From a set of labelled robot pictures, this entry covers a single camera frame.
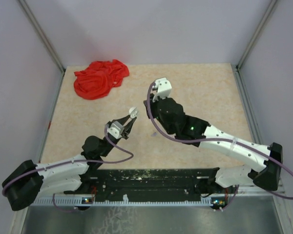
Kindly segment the white earbud case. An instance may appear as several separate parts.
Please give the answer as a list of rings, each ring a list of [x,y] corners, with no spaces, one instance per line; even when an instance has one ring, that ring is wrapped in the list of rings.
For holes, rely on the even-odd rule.
[[[139,110],[136,107],[131,107],[129,110],[129,116],[131,119],[136,118],[138,113],[139,113]]]

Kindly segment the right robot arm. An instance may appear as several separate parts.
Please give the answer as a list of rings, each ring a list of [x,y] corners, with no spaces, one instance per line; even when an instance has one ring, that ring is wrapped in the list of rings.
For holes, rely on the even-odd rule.
[[[260,145],[227,134],[209,122],[186,115],[181,104],[172,98],[153,101],[144,100],[147,117],[153,124],[160,123],[157,130],[175,142],[215,150],[243,163],[231,168],[215,168],[208,186],[214,193],[232,185],[253,183],[266,191],[277,191],[283,148],[278,143]]]

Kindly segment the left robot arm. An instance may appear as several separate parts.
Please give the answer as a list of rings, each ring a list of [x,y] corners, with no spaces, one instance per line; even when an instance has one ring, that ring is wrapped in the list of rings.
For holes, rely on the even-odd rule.
[[[113,148],[128,154],[126,160],[133,158],[133,153],[117,144],[121,139],[128,139],[136,119],[127,115],[109,121],[105,125],[103,138],[89,136],[82,152],[70,159],[45,164],[24,161],[3,181],[2,195],[13,211],[20,211],[42,196],[89,192],[92,182],[87,177],[106,163],[103,158]]]

